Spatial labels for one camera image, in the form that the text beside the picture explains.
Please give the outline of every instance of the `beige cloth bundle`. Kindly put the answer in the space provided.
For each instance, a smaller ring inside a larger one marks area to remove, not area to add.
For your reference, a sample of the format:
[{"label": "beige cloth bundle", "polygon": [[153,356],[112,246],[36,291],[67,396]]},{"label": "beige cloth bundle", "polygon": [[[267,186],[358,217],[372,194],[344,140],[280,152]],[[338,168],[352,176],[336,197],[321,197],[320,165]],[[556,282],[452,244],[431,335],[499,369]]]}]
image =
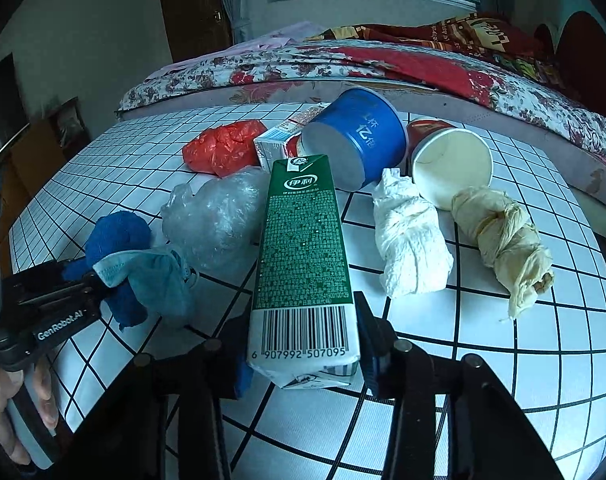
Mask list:
[{"label": "beige cloth bundle", "polygon": [[452,199],[452,216],[478,245],[486,267],[510,291],[508,316],[515,319],[554,282],[552,255],[541,244],[530,216],[504,192],[468,187]]}]

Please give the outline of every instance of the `brown wooden door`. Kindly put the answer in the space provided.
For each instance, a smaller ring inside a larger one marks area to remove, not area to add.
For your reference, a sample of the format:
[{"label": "brown wooden door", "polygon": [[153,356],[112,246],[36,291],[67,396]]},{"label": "brown wooden door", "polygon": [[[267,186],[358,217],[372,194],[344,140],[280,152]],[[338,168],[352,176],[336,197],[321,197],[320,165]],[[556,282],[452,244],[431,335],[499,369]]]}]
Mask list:
[{"label": "brown wooden door", "polygon": [[224,50],[231,28],[221,0],[161,0],[174,62]]}]

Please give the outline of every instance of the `small box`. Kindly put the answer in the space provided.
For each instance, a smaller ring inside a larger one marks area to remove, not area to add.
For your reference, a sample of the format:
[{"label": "small box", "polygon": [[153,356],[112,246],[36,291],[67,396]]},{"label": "small box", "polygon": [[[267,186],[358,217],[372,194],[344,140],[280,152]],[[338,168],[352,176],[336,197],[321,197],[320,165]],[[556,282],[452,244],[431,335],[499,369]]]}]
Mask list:
[{"label": "small box", "polygon": [[287,389],[347,386],[360,358],[341,218],[326,155],[277,160],[247,361]]},{"label": "small box", "polygon": [[324,106],[317,105],[297,112],[278,126],[270,128],[256,137],[254,146],[261,167],[265,171],[272,171],[275,160],[305,155],[301,146],[301,130],[324,108]]}]

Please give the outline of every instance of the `barcode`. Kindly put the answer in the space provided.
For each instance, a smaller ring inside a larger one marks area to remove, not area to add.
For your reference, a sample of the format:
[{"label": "barcode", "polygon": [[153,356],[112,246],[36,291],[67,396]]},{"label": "barcode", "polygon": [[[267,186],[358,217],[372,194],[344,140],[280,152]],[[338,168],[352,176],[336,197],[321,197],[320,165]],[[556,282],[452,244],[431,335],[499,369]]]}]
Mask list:
[{"label": "barcode", "polygon": [[350,349],[343,305],[268,310],[264,314],[262,354],[328,348]]}]

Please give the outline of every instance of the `floral bedsheet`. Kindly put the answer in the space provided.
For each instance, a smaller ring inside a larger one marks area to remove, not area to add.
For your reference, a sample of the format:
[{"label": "floral bedsheet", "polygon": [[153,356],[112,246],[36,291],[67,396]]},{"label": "floral bedsheet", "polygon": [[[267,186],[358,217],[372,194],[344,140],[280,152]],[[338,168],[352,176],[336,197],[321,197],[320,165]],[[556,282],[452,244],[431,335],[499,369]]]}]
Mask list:
[{"label": "floral bedsheet", "polygon": [[211,88],[355,77],[431,86],[547,128],[606,158],[606,118],[559,92],[475,57],[380,41],[313,41],[215,57],[135,86],[123,97],[119,111]]}]

